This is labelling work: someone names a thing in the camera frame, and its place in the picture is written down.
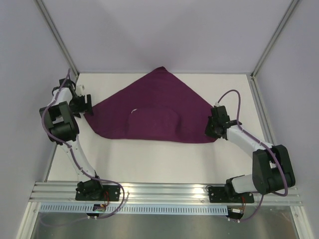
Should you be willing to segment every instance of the wall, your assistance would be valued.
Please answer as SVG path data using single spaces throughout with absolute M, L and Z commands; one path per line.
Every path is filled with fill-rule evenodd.
M 33 0 L 0 2 L 0 234 L 14 238 L 52 143 L 38 109 L 67 64 Z
M 291 0 L 43 0 L 81 73 L 250 73 Z
M 287 146 L 297 186 L 319 235 L 319 1 L 301 1 L 258 75 L 278 143 Z

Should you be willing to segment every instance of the cloth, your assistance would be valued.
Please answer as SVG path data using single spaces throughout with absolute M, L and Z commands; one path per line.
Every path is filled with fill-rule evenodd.
M 212 106 L 164 67 L 159 67 L 93 107 L 85 119 L 110 139 L 209 143 Z

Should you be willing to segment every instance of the white table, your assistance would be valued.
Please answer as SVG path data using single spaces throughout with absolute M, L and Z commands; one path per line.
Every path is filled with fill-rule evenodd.
M 144 74 L 80 74 L 77 84 L 92 95 L 92 104 L 108 98 Z M 240 121 L 260 139 L 263 133 L 246 75 L 176 74 L 211 105 L 230 89 L 242 96 Z M 238 99 L 230 93 L 223 100 L 235 119 Z M 214 143 L 185 144 L 166 141 L 106 139 L 95 134 L 84 117 L 77 119 L 82 148 L 97 174 L 118 182 L 225 183 L 234 176 L 251 174 L 252 160 L 236 145 L 219 139 Z M 76 181 L 76 173 L 58 147 L 48 177 L 50 181 Z

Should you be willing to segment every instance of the gray floor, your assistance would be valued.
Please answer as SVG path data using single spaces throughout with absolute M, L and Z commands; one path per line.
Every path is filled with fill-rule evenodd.
M 246 207 L 246 216 L 254 208 Z M 49 213 L 43 222 L 54 225 L 85 217 L 84 214 Z M 245 223 L 219 216 L 128 215 L 84 220 L 64 227 L 37 222 L 33 239 L 297 239 L 289 207 L 262 207 Z

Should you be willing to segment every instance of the purple cloth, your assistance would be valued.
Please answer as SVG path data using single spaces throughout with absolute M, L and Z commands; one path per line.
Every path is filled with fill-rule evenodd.
M 110 139 L 209 143 L 212 106 L 164 67 L 159 67 L 93 107 L 85 119 Z

